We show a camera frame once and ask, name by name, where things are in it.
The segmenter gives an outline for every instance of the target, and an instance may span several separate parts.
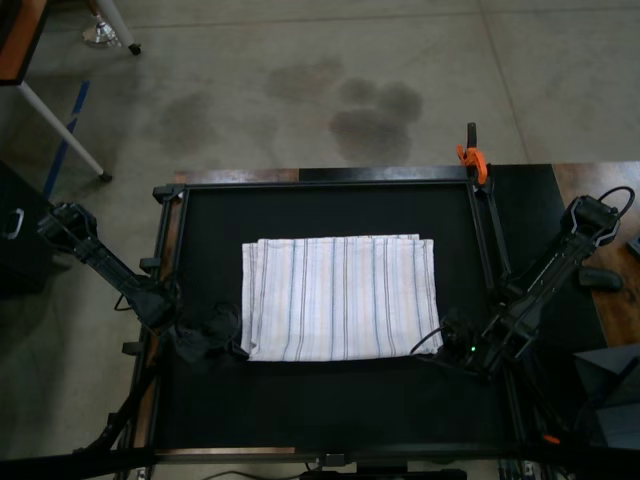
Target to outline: wooden edge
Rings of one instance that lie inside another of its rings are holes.
[[[157,455],[291,455],[293,447],[251,448],[170,448],[156,450]]]
[[[18,81],[32,51],[47,0],[22,0],[13,28],[0,50],[0,81]]]
[[[178,239],[178,231],[180,229],[180,213],[182,199],[176,197],[171,202],[171,211],[169,213],[169,225],[167,227],[166,241],[164,250],[162,251],[162,265],[160,267],[160,278],[166,279],[172,271],[174,252],[176,249],[176,241]],[[156,336],[151,336],[147,357],[145,358],[145,367],[155,361],[156,353],[160,346],[160,340]],[[147,392],[140,400],[138,408],[138,416],[136,422],[135,433],[133,437],[133,447],[142,448],[147,446],[149,432],[151,429],[151,421],[153,418],[153,406],[155,403],[157,381],[154,380]]]
[[[296,168],[270,170],[209,170],[204,172],[178,172],[175,182],[188,185],[216,183],[278,183],[297,182],[299,170]]]
[[[599,248],[585,265],[606,268],[620,274],[624,288],[620,292],[593,291],[607,343],[610,347],[640,342],[640,262],[627,248],[627,242],[640,235],[640,162],[563,164],[553,171],[565,206],[580,195],[598,198],[606,191],[627,185],[638,195],[622,218],[615,240]],[[614,193],[605,202],[621,208],[627,193]]]

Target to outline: concrete floor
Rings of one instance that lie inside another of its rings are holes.
[[[76,136],[114,181],[70,151],[53,198],[92,211],[132,265],[153,251],[151,190],[177,170],[456,164],[469,121],[493,163],[638,159],[640,0],[118,5],[142,56],[88,48],[82,5],[56,7],[27,81],[64,120],[91,81]],[[59,138],[12,89],[0,105],[0,158],[42,189]],[[74,263],[0,304],[0,458],[86,445],[120,405],[139,327],[116,299]],[[176,468],[157,478],[215,471]]]

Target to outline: cable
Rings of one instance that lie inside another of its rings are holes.
[[[318,468],[315,468],[309,471],[315,472],[317,470]],[[261,477],[259,475],[253,475],[251,473],[239,472],[237,470],[227,470],[226,472],[220,472],[214,475],[209,475],[208,477],[201,478],[200,480],[213,480],[214,478],[222,477],[224,475],[240,475],[241,477],[250,478],[251,480],[296,480],[297,478],[300,478],[300,475],[302,475],[302,473],[299,473],[298,475],[291,476],[291,477],[269,478],[269,477]]]
[[[120,307],[120,302],[122,302],[122,299],[124,298],[124,293],[120,294],[120,298],[118,298],[118,301],[116,302],[116,304],[113,306],[113,309],[116,312],[126,312],[127,310],[133,310],[132,306],[128,306],[125,308],[119,308]]]
[[[598,201],[601,202],[602,200],[607,198],[612,193],[619,192],[620,190],[624,190],[626,192],[629,192],[629,200],[627,200],[627,204],[624,206],[624,208],[618,214],[618,218],[622,218],[622,216],[629,211],[629,209],[631,208],[631,205],[633,204],[633,201],[636,199],[636,192],[633,191],[633,188],[627,187],[625,185],[622,185],[620,187],[612,188],[608,192],[605,192],[600,198],[598,198]]]
[[[427,340],[429,340],[431,337],[433,337],[436,333],[438,332],[442,332],[444,330],[444,327],[439,327],[436,328],[435,330],[433,330],[432,332],[430,332],[427,336],[425,336],[422,340],[420,340],[418,343],[415,344],[415,346],[411,349],[411,351],[409,352],[409,355],[413,355],[415,353],[415,351],[420,348],[422,346],[422,344],[424,342],[426,342]]]

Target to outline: table leg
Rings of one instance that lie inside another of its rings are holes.
[[[135,43],[133,35],[131,35],[131,32],[129,32],[129,29],[125,25],[124,20],[120,15],[120,11],[118,10],[118,7],[116,7],[115,3],[113,3],[113,0],[96,1],[98,2],[100,11],[105,14],[107,19],[109,20],[109,23],[116,31],[116,35],[118,36],[120,43],[126,45],[134,55],[140,55],[140,44]]]
[[[49,122],[49,125],[51,125],[60,134],[60,136],[62,136],[64,141],[67,142],[71,146],[71,148],[73,148],[78,153],[78,155],[80,155],[80,157],[82,157],[82,159],[96,171],[98,175],[100,175],[100,180],[102,180],[103,182],[111,181],[111,175],[105,172],[104,169],[98,164],[98,162],[96,162],[95,159],[89,154],[89,152],[87,152],[80,144],[80,142],[78,142],[76,137],[71,135],[71,132],[67,130],[62,122],[57,119],[57,117],[51,110],[49,110],[49,107],[47,107],[45,103],[40,100],[40,97],[38,97],[35,92],[31,90],[31,88],[29,88],[29,85],[27,85],[26,82],[22,82],[20,85],[18,85],[18,90],[20,90],[20,93],[22,93],[24,98],[27,99],[27,101],[33,106],[33,108],[35,108],[38,113],[40,113],[40,115],[42,115],[44,119]]]

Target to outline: white towel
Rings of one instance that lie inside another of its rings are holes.
[[[432,240],[259,240],[242,249],[241,345],[249,360],[400,357],[439,327]],[[418,352],[441,345],[438,333]]]

